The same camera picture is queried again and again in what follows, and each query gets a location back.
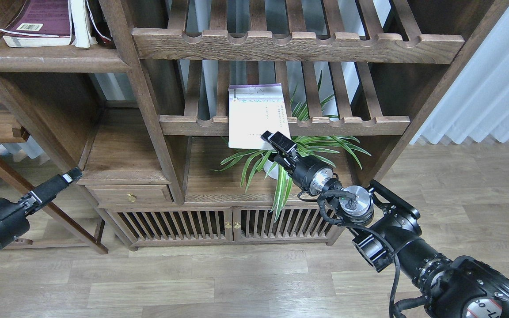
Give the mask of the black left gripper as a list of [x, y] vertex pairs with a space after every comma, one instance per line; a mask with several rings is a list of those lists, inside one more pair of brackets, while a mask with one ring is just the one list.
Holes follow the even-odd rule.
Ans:
[[63, 175], [55, 175], [38, 185], [17, 203], [0, 198], [0, 249], [6, 247], [30, 229], [26, 219], [51, 201], [58, 193], [82, 177], [81, 169], [75, 167]]

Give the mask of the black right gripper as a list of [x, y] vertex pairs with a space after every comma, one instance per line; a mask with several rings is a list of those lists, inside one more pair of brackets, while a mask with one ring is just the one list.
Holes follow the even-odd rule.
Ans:
[[315, 156], [298, 155], [297, 144], [289, 137], [279, 131], [276, 133], [266, 131], [261, 135], [261, 139], [277, 151], [274, 161], [287, 171], [293, 183], [312, 197], [337, 189], [333, 167]]

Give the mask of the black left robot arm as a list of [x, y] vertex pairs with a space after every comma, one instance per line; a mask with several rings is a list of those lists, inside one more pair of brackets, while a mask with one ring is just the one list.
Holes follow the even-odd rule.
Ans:
[[82, 175], [81, 169], [75, 167], [35, 187], [17, 202], [0, 198], [0, 250], [30, 229], [27, 216], [48, 205], [58, 193], [79, 180]]

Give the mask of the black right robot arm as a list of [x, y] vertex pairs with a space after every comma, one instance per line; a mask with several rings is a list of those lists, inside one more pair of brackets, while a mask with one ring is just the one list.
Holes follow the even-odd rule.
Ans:
[[390, 317], [422, 306], [432, 318], [509, 318], [509, 279], [469, 256], [450, 260], [421, 237], [420, 213], [378, 181], [343, 187], [331, 165], [297, 153], [280, 132], [262, 139], [281, 165], [319, 206], [329, 224], [346, 227], [353, 245], [376, 272], [394, 264]]

